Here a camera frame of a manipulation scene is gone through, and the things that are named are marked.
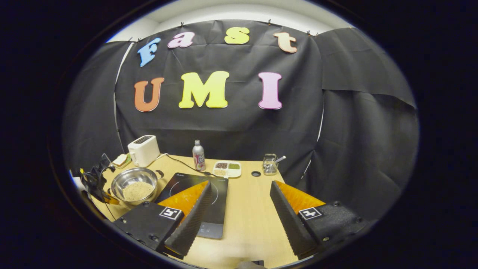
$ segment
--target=black cloth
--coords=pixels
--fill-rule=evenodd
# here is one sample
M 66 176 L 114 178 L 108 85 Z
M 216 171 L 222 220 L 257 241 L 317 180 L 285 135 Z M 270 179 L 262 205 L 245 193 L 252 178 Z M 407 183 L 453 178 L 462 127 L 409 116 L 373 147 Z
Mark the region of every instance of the black cloth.
M 129 42 L 104 44 L 84 65 L 66 100 L 62 146 L 66 167 L 90 170 L 103 153 L 123 153 L 116 132 L 113 93 Z
M 324 119 L 306 189 L 358 215 L 382 217 L 402 193 L 418 152 L 412 91 L 390 57 L 357 29 L 317 37 Z
M 230 27 L 247 27 L 249 41 L 224 41 Z M 193 44 L 168 48 L 173 37 L 194 32 Z M 274 33 L 296 39 L 296 53 L 281 50 Z M 156 37 L 155 58 L 140 67 L 138 50 Z M 406 79 L 375 42 L 355 28 L 308 36 L 279 25 L 243 20 L 198 22 L 133 43 L 105 44 L 86 64 L 72 89 L 65 116 L 64 145 L 70 167 L 88 167 L 102 153 L 111 158 L 142 135 L 155 135 L 160 151 L 191 156 L 201 140 L 206 158 L 262 160 L 279 164 L 285 182 L 315 197 L 341 200 L 357 214 L 380 218 L 405 187 L 417 154 L 417 108 Z M 226 71 L 226 108 L 181 109 L 185 73 L 205 83 Z M 281 74 L 279 110 L 261 109 L 260 72 Z M 134 105 L 134 84 L 164 78 L 151 112 Z M 118 139 L 113 116 L 116 95 Z
M 230 27 L 247 27 L 249 41 L 226 44 Z M 170 49 L 175 35 L 194 32 L 193 44 Z M 274 33 L 288 32 L 296 39 L 298 51 L 289 54 L 278 46 Z M 140 48 L 161 38 L 155 58 L 140 67 Z M 155 135 L 161 152 L 192 156 L 194 140 L 199 139 L 206 158 L 263 160 L 265 153 L 286 155 L 279 171 L 291 185 L 302 176 L 311 149 L 317 142 L 322 113 L 322 73 L 320 53 L 306 33 L 267 23 L 225 20 L 198 22 L 151 35 L 135 44 L 123 63 L 116 86 L 118 125 L 123 147 L 142 135 Z M 211 73 L 226 71 L 226 108 L 205 104 L 180 109 L 184 82 L 181 76 L 196 72 L 205 83 Z M 261 72 L 281 74 L 279 110 L 261 109 Z M 134 84 L 146 80 L 145 101 L 152 97 L 151 80 L 163 77 L 160 101 L 151 112 L 134 106 Z

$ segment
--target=foam letter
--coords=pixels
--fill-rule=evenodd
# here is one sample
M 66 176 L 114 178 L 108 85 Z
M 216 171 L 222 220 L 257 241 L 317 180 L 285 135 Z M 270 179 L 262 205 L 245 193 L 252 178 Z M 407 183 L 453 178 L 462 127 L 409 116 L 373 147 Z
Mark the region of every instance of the foam letter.
M 194 102 L 191 101 L 191 94 L 198 107 L 201 107 L 209 94 L 207 107 L 227 107 L 228 102 L 224 98 L 226 79 L 229 73 L 225 71 L 216 71 L 212 73 L 203 84 L 197 73 L 186 73 L 181 76 L 184 80 L 183 100 L 179 102 L 180 108 L 192 108 Z
M 155 78 L 151 80 L 152 84 L 152 98 L 149 103 L 144 101 L 144 89 L 148 85 L 147 81 L 139 81 L 134 84 L 134 106 L 141 112 L 153 111 L 159 104 L 159 93 L 161 91 L 161 83 L 164 78 Z
M 279 40 L 279 48 L 285 52 L 296 53 L 297 48 L 291 46 L 291 41 L 295 42 L 295 38 L 289 36 L 289 33 L 275 33 L 275 37 Z
M 174 36 L 174 39 L 168 43 L 168 48 L 189 47 L 193 43 L 193 32 L 180 33 Z
M 156 52 L 156 50 L 158 49 L 158 46 L 156 45 L 156 43 L 159 43 L 160 41 L 161 41 L 161 38 L 156 37 L 153 41 L 149 42 L 148 44 L 146 44 L 146 46 L 138 50 L 138 53 L 141 56 L 140 67 L 145 66 L 147 63 L 153 60 L 154 55 L 152 53 Z
M 246 27 L 231 27 L 226 31 L 224 41 L 227 44 L 244 44 L 249 41 L 249 29 Z
M 262 79 L 262 100 L 259 102 L 259 107 L 262 109 L 281 108 L 282 103 L 279 102 L 277 84 L 282 76 L 272 72 L 261 72 L 258 76 Z

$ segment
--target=white toaster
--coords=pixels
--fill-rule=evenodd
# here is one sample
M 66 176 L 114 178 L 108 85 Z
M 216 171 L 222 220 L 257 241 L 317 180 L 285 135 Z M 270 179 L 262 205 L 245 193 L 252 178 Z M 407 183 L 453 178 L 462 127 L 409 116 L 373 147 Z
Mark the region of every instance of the white toaster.
M 138 167 L 147 167 L 160 154 L 155 135 L 143 135 L 128 145 L 131 161 Z

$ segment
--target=wooden table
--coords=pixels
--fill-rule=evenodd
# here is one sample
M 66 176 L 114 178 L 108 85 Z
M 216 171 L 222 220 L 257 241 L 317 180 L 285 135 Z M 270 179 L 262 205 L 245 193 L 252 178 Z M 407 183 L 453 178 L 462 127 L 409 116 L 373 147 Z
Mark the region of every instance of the wooden table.
M 171 157 L 194 167 L 192 157 Z M 213 165 L 217 161 L 206 159 L 206 171 L 212 172 Z M 241 163 L 242 174 L 238 178 L 229 178 L 222 239 L 197 236 L 183 261 L 209 269 L 233 269 L 244 260 L 264 260 L 266 268 L 274 268 L 297 261 L 297 256 L 292 252 L 269 196 L 271 182 L 275 179 L 284 182 L 282 176 L 280 173 L 264 176 L 262 161 L 238 162 Z M 111 182 L 116 175 L 134 167 L 131 162 L 123 169 L 116 169 L 114 173 L 109 170 L 105 171 L 103 175 L 107 183 L 104 190 L 111 187 Z M 147 168 L 153 171 L 161 170 L 164 173 L 164 177 L 158 180 L 161 190 L 176 172 L 203 176 L 167 156 L 154 161 Z M 254 177 L 251 175 L 252 171 L 259 171 L 261 175 Z M 105 204 L 97 200 L 94 200 L 94 203 L 109 220 L 114 221 Z M 129 210 L 122 203 L 108 205 L 108 207 L 116 218 Z

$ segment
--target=stainless steel bowl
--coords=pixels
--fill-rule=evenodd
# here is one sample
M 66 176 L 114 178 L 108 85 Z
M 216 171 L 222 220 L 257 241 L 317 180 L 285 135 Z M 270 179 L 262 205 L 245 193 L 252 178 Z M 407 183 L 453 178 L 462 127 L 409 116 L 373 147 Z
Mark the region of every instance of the stainless steel bowl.
M 146 182 L 150 184 L 153 187 L 153 191 L 149 193 L 146 197 L 143 197 L 140 200 L 137 201 L 127 201 L 124 198 L 123 195 L 123 190 L 136 182 Z M 131 168 L 128 170 L 125 170 L 118 174 L 113 182 L 111 183 L 111 190 L 113 191 L 113 194 L 120 199 L 121 201 L 125 202 L 127 205 L 133 205 L 136 206 L 138 204 L 141 204 L 142 202 L 145 201 L 153 201 L 157 194 L 158 194 L 158 178 L 156 174 L 147 169 L 147 168 Z

